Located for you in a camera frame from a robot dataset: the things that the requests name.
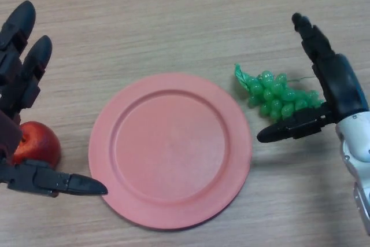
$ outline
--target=wooden table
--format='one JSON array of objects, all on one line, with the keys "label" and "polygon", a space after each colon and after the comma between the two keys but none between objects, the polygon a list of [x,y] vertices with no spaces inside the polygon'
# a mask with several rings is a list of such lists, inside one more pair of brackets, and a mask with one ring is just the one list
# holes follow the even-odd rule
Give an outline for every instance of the wooden table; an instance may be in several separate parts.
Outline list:
[{"label": "wooden table", "polygon": [[[0,0],[1,19],[23,0]],[[30,45],[43,34],[54,52],[42,93],[23,121],[50,126],[60,170],[89,175],[91,128],[109,99],[154,73],[182,71],[217,83],[240,103],[253,135],[268,123],[246,105],[234,64],[312,76],[291,15],[307,14],[350,59],[369,96],[370,0],[31,0]],[[316,79],[302,81],[320,89]],[[192,230],[133,226],[99,197],[56,199],[1,189],[0,246],[250,247],[368,246],[339,155],[334,126],[299,141],[254,140],[250,175],[221,215]]]}]

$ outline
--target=plate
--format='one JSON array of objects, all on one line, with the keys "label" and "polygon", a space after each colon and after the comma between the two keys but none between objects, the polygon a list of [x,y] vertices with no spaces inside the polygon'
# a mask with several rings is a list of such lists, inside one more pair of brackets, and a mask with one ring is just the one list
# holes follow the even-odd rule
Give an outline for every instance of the plate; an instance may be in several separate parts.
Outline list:
[{"label": "plate", "polygon": [[249,173],[252,142],[238,104],[214,83],[183,73],[121,90],[92,129],[91,175],[119,215],[179,229],[221,212]]}]

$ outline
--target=red apple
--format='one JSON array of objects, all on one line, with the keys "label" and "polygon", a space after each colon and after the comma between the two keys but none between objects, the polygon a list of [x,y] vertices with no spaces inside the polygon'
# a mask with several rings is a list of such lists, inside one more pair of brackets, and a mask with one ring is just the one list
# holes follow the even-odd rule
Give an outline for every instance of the red apple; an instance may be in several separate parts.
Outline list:
[{"label": "red apple", "polygon": [[25,159],[48,162],[55,169],[60,157],[61,148],[55,133],[42,123],[28,121],[21,124],[23,137],[14,153],[13,163],[21,163]]}]

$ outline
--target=robotic hand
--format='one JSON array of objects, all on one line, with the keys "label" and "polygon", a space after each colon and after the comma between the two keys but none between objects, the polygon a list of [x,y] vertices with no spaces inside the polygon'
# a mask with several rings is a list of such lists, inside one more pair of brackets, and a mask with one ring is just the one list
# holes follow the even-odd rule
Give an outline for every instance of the robotic hand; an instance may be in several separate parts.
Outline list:
[{"label": "robotic hand", "polygon": [[336,124],[341,141],[342,158],[354,176],[354,199],[367,233],[370,235],[370,113],[361,86],[347,58],[336,54],[329,40],[307,17],[292,17],[295,30],[302,38],[304,51],[323,88],[326,102],[318,109],[306,108],[290,118],[263,129],[257,139],[274,142],[302,138]]},{"label": "robotic hand", "polygon": [[19,113],[32,107],[40,93],[38,84],[52,51],[50,38],[43,36],[21,63],[20,55],[27,45],[35,18],[33,4],[25,1],[9,16],[0,31],[0,183],[7,183],[8,189],[50,197],[59,193],[107,194],[108,190],[101,182],[87,176],[56,172],[42,161],[10,163],[22,138]]}]

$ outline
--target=grapes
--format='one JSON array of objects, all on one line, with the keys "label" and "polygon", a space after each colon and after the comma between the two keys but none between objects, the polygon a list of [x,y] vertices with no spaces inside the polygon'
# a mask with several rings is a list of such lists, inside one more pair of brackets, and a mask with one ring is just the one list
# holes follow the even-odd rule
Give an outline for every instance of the grapes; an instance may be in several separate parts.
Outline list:
[{"label": "grapes", "polygon": [[277,111],[277,110],[271,110],[271,113],[270,113],[270,118],[271,118],[271,120],[273,120],[274,122],[276,122],[276,121],[278,121],[281,117],[282,117],[282,114],[280,113],[280,111]]},{"label": "grapes", "polygon": [[251,87],[253,83],[259,83],[258,79],[254,76],[248,76],[246,80],[247,86]]},{"label": "grapes", "polygon": [[265,86],[265,88],[268,88],[271,86],[271,83],[273,82],[273,74],[270,71],[263,71],[261,74],[262,78],[262,84]]},{"label": "grapes", "polygon": [[287,83],[287,74],[286,73],[281,73],[279,74],[276,79],[275,79],[277,82],[281,83],[281,84],[285,84]]},{"label": "grapes", "polygon": [[312,100],[316,100],[319,98],[319,92],[316,90],[311,90],[310,92],[308,92],[308,97]]},{"label": "grapes", "polygon": [[235,66],[235,77],[249,92],[248,106],[260,106],[260,114],[269,117],[273,122],[286,119],[295,111],[305,108],[319,108],[324,101],[319,99],[316,90],[294,90],[289,86],[287,75],[274,76],[271,71],[264,71],[257,77],[242,72]]},{"label": "grapes", "polygon": [[255,83],[252,83],[252,85],[250,86],[250,92],[253,95],[261,95],[264,92],[264,88],[261,85],[261,83],[255,82]]},{"label": "grapes", "polygon": [[292,103],[289,103],[289,104],[285,104],[282,108],[282,116],[283,118],[288,118],[290,117],[294,112],[294,104]]},{"label": "grapes", "polygon": [[264,90],[264,99],[266,101],[272,101],[275,96],[271,92],[271,90],[265,89]]},{"label": "grapes", "polygon": [[270,111],[271,111],[271,108],[267,102],[261,105],[260,113],[262,116],[264,117],[268,116],[270,114]]},{"label": "grapes", "polygon": [[248,100],[248,106],[249,107],[254,108],[260,103],[261,103],[260,98],[258,98],[257,96],[251,95],[249,97],[249,100]]},{"label": "grapes", "polygon": [[271,92],[273,92],[275,95],[281,95],[283,91],[283,85],[277,80],[274,80],[271,84]]},{"label": "grapes", "polygon": [[271,110],[280,112],[283,108],[283,103],[279,99],[274,99],[271,102]]},{"label": "grapes", "polygon": [[295,91],[291,88],[286,88],[282,93],[282,100],[284,101],[294,101],[296,98]]},{"label": "grapes", "polygon": [[301,110],[301,109],[306,108],[306,107],[308,107],[307,101],[305,101],[304,99],[296,100],[296,102],[295,102],[295,111]]}]

